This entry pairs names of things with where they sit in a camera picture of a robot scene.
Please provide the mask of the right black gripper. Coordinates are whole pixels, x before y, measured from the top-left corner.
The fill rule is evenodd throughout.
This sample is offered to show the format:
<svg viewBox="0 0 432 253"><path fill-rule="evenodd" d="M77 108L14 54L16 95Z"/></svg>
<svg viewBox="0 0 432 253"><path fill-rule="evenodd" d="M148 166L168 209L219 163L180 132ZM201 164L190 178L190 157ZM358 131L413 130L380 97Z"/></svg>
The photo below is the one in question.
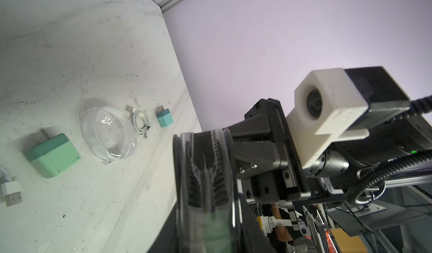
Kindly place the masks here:
<svg viewBox="0 0 432 253"><path fill-rule="evenodd" d="M288 123L275 99L260 99L245 119L227 128L243 194L259 204L305 201L311 190Z"/></svg>

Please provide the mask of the green charger plug front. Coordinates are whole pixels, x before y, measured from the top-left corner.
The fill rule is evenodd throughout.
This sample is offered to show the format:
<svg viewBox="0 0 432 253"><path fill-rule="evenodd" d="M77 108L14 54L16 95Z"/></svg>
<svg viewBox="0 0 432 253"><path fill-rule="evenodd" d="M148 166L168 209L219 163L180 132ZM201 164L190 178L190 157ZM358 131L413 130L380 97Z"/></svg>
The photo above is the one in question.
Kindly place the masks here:
<svg viewBox="0 0 432 253"><path fill-rule="evenodd" d="M193 215L189 226L187 247L190 253L235 253L237 237L231 212L215 210Z"/></svg>

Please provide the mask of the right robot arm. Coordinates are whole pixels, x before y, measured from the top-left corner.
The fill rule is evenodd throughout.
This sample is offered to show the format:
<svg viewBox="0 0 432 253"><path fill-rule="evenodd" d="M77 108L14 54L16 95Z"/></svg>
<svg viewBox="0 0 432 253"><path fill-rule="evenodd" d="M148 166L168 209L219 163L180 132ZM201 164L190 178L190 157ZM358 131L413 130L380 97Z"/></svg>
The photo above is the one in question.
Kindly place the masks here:
<svg viewBox="0 0 432 253"><path fill-rule="evenodd" d="M244 195L257 203L370 203L432 158L431 97L412 101L383 67L311 71L284 114L261 99L229 127Z"/></svg>

